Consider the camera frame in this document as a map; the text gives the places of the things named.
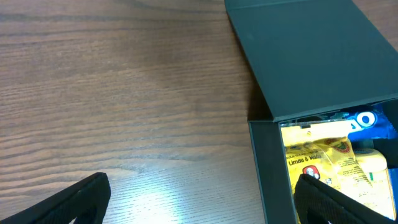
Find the blue Oreo cookie pack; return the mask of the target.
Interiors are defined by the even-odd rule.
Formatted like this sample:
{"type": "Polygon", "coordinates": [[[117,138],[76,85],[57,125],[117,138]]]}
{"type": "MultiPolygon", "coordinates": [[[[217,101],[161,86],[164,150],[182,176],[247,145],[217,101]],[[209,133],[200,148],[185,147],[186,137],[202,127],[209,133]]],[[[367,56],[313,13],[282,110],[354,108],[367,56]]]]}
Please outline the blue Oreo cookie pack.
{"type": "Polygon", "coordinates": [[[397,130],[385,115],[381,105],[362,105],[334,111],[327,119],[343,119],[351,122],[350,141],[367,139],[396,139],[397,130]]]}

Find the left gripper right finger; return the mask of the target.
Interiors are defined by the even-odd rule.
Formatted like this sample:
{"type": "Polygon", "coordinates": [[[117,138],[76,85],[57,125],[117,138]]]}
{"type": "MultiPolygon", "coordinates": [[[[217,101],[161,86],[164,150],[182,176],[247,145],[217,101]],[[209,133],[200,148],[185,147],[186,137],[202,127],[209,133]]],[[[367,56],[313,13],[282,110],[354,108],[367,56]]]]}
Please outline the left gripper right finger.
{"type": "Polygon", "coordinates": [[[294,204],[301,224],[395,224],[394,220],[307,174],[298,178],[294,204]]]}

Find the yellow plastic jar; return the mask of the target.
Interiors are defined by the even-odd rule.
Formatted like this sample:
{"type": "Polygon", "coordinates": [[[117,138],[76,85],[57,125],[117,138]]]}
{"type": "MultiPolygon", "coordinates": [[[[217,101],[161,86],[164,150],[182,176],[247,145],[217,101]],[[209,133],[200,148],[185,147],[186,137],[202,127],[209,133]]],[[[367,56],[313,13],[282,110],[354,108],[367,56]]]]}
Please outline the yellow plastic jar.
{"type": "Polygon", "coordinates": [[[354,154],[372,186],[368,194],[369,200],[363,204],[395,220],[397,218],[396,205],[386,158],[379,151],[370,148],[355,150],[354,154]]]}

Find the small blue Eclipse pack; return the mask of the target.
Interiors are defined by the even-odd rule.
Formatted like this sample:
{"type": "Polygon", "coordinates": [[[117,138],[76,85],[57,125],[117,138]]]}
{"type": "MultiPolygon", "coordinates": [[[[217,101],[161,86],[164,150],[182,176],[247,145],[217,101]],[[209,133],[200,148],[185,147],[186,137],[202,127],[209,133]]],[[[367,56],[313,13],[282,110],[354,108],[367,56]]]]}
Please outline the small blue Eclipse pack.
{"type": "Polygon", "coordinates": [[[398,209],[398,178],[397,178],[397,168],[389,169],[389,177],[391,181],[392,194],[394,196],[395,210],[398,209]]]}

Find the black gift box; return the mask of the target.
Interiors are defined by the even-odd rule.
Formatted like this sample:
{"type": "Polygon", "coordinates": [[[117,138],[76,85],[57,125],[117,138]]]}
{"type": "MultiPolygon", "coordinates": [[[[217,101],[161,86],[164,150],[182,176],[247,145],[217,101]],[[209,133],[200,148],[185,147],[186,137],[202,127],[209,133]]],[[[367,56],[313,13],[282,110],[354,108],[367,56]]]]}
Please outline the black gift box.
{"type": "Polygon", "coordinates": [[[297,223],[281,123],[381,103],[397,123],[397,51],[352,1],[226,1],[268,113],[248,122],[266,223],[297,223]]]}

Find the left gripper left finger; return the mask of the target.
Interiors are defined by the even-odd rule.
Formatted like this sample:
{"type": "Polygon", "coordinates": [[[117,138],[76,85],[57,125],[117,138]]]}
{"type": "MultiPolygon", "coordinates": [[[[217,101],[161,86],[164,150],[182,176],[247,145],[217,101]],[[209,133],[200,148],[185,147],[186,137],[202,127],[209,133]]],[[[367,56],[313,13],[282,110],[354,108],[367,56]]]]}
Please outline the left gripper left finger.
{"type": "Polygon", "coordinates": [[[110,196],[108,176],[97,172],[1,223],[102,224],[110,196]]]}

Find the yellow snack bag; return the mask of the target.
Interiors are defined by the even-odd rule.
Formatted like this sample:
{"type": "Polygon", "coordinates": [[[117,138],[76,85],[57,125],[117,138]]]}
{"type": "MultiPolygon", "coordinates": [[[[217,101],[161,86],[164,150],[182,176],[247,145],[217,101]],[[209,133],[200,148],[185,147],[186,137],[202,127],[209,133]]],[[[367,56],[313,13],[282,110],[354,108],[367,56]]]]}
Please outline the yellow snack bag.
{"type": "Polygon", "coordinates": [[[350,130],[349,121],[281,125],[293,195],[300,175],[307,174],[362,205],[369,200],[372,186],[355,158],[350,130]]]}

